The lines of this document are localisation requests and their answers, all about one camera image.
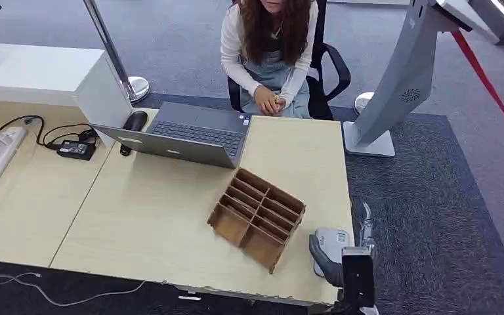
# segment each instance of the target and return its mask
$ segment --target long brown hair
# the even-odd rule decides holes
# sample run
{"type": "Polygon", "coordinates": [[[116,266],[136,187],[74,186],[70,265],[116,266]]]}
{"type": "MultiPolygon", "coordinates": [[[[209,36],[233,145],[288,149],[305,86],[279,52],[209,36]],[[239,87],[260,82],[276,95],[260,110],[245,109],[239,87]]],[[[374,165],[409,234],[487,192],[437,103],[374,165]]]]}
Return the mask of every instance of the long brown hair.
{"type": "MultiPolygon", "coordinates": [[[[248,59],[259,64],[271,46],[273,19],[260,0],[238,1],[244,22],[243,48],[248,59]]],[[[282,60],[294,64],[306,49],[312,0],[285,0],[279,46],[282,60]]]]}

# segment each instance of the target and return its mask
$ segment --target chair armrest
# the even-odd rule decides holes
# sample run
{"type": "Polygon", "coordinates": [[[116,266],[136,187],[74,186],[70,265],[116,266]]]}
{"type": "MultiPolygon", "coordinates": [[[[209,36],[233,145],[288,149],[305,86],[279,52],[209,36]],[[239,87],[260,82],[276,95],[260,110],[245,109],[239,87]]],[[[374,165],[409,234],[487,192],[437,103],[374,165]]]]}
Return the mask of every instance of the chair armrest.
{"type": "Polygon", "coordinates": [[[237,112],[242,111],[242,107],[240,106],[240,86],[233,81],[230,77],[227,77],[227,83],[229,85],[229,99],[231,100],[231,107],[237,112]]]}
{"type": "Polygon", "coordinates": [[[350,85],[350,71],[345,64],[345,61],[343,61],[343,57],[341,57],[339,51],[337,51],[335,47],[324,43],[324,53],[326,52],[329,54],[329,57],[337,70],[337,74],[339,75],[339,84],[337,84],[333,91],[325,96],[325,100],[329,102],[350,85]]]}

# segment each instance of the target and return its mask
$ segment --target woman's hand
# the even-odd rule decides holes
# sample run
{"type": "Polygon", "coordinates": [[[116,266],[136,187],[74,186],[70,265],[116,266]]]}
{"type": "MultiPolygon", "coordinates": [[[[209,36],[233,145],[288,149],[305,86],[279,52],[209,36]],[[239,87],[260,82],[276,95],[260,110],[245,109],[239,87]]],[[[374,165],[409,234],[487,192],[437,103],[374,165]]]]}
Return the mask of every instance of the woman's hand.
{"type": "Polygon", "coordinates": [[[285,108],[285,106],[287,106],[287,100],[280,97],[280,96],[277,96],[276,99],[275,99],[275,103],[277,105],[279,105],[279,109],[281,108],[285,108]]]}
{"type": "Polygon", "coordinates": [[[263,85],[254,91],[254,101],[260,106],[260,111],[264,115],[273,116],[279,112],[279,104],[275,101],[275,94],[263,85]]]}

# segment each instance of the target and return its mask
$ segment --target laptop keyboard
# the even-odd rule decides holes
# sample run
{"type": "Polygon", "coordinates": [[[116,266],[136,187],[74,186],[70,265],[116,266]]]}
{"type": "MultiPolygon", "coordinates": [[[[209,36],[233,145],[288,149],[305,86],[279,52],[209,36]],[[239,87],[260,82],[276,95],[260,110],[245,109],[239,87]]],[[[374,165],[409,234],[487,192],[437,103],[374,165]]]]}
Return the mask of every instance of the laptop keyboard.
{"type": "Polygon", "coordinates": [[[230,131],[195,127],[167,121],[157,121],[151,126],[148,132],[159,136],[217,144],[223,146],[231,158],[237,155],[238,146],[243,137],[242,133],[232,133],[230,131]]]}

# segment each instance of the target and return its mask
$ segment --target denim overalls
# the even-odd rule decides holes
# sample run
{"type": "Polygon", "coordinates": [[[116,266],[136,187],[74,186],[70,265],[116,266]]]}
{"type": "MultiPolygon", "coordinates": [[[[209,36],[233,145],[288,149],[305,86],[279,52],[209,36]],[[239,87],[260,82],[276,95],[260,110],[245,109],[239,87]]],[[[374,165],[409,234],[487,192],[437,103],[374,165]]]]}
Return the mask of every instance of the denim overalls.
{"type": "MultiPolygon", "coordinates": [[[[289,66],[281,60],[281,51],[268,52],[261,64],[255,64],[250,60],[246,60],[244,57],[241,57],[241,60],[245,60],[243,66],[252,78],[260,84],[263,84],[276,95],[281,93],[281,88],[293,69],[293,66],[289,66]]],[[[277,116],[311,118],[308,112],[309,100],[310,91],[308,89],[308,83],[305,80],[293,102],[291,104],[286,104],[285,108],[280,110],[277,116]]],[[[262,115],[260,107],[257,106],[254,101],[254,97],[242,88],[240,89],[240,102],[244,112],[262,115]]]]}

